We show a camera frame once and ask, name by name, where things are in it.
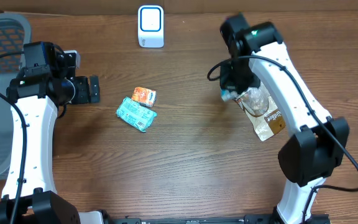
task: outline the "white robotic arm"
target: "white robotic arm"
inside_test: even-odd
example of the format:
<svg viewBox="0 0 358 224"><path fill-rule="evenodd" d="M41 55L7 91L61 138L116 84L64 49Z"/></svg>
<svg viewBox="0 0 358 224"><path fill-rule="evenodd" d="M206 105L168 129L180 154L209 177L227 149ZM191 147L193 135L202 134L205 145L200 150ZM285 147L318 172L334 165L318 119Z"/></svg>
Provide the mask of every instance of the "white robotic arm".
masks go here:
<svg viewBox="0 0 358 224"><path fill-rule="evenodd" d="M24 179L21 197L32 195L34 189L51 190L57 194L52 174L52 139L53 128L57 118L57 107L46 96L30 96L18 99L16 106L20 109L27 123L27 155L25 157ZM11 167L2 190L2 198L16 197L17 179L22 157L23 133L19 115L11 109L13 116L13 143Z"/></svg>
<svg viewBox="0 0 358 224"><path fill-rule="evenodd" d="M253 52L253 55L263 56L276 60L291 72L296 82L301 86L302 92L307 100L311 102L312 109L315 110L317 117L322 122L327 122L331 117L329 112L324 109L311 94L299 73L293 66L284 43L273 42L260 48L260 51ZM252 58L249 60L251 71L258 76L282 112L288 133L290 136L301 131L302 126L309 128L316 127L318 123L310 115L308 108L305 106L298 90L288 75L280 70L277 66L272 65L264 60ZM303 209L306 205L311 188L324 183L325 178L317 178L308 182L306 186L300 187L287 179L284 188L284 194L277 206L277 212L286 224L301 223L303 218ZM306 219L311 216L310 210L313 203L310 203Z"/></svg>

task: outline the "clear plastic bag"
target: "clear plastic bag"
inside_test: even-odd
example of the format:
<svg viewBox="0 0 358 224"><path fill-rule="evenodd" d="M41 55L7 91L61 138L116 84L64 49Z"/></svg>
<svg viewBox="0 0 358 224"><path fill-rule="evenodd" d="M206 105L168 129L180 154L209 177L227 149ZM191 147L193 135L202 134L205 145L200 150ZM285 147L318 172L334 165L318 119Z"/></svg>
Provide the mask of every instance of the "clear plastic bag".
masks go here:
<svg viewBox="0 0 358 224"><path fill-rule="evenodd" d="M248 116L261 141L285 128L284 118L262 82L259 88L249 88L234 101Z"/></svg>

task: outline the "blue snack package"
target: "blue snack package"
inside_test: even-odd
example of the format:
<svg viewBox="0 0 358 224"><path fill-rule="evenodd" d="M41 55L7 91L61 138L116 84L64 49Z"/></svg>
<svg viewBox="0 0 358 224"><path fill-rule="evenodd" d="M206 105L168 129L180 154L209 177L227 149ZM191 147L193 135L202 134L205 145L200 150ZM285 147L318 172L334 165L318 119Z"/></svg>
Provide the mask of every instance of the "blue snack package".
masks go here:
<svg viewBox="0 0 358 224"><path fill-rule="evenodd" d="M142 132L152 124L157 113L141 106L138 102L125 97L116 114L128 124Z"/></svg>

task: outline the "orange snack package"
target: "orange snack package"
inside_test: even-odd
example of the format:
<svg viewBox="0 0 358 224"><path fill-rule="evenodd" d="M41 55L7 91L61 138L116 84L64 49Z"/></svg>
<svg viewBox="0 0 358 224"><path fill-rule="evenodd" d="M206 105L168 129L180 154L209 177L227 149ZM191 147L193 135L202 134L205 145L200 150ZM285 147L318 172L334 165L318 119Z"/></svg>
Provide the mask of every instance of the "orange snack package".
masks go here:
<svg viewBox="0 0 358 224"><path fill-rule="evenodd" d="M131 99L140 103L141 105L151 108L154 105L156 96L157 93L154 90L143 87L136 87Z"/></svg>

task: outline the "brown cardboard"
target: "brown cardboard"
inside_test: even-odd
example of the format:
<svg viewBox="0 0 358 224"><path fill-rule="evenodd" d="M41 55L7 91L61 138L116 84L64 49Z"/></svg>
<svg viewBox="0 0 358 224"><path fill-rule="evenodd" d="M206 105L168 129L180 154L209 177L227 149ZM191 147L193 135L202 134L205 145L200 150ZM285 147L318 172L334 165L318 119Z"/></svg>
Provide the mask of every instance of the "brown cardboard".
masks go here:
<svg viewBox="0 0 358 224"><path fill-rule="evenodd" d="M143 4L158 4L165 13L358 10L358 0L0 0L0 9L66 15L136 14Z"/></svg>

